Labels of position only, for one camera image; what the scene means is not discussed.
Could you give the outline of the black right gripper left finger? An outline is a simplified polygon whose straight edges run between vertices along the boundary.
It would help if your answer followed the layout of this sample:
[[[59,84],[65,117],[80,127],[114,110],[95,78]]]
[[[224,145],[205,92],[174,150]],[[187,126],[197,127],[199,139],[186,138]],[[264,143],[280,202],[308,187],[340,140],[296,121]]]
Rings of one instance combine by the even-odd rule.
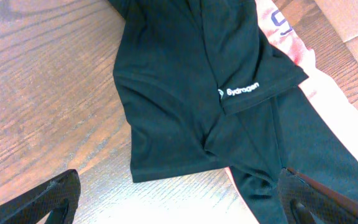
[[[0,205],[0,224],[35,224],[43,217],[50,224],[72,224],[80,193],[77,171],[66,170]]]

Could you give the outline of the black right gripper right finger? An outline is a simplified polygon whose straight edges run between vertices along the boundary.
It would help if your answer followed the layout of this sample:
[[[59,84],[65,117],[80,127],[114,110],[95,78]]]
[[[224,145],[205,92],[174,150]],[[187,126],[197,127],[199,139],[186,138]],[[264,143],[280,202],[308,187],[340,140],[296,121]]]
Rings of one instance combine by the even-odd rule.
[[[293,169],[282,169],[277,190],[290,224],[358,224],[358,202]]]

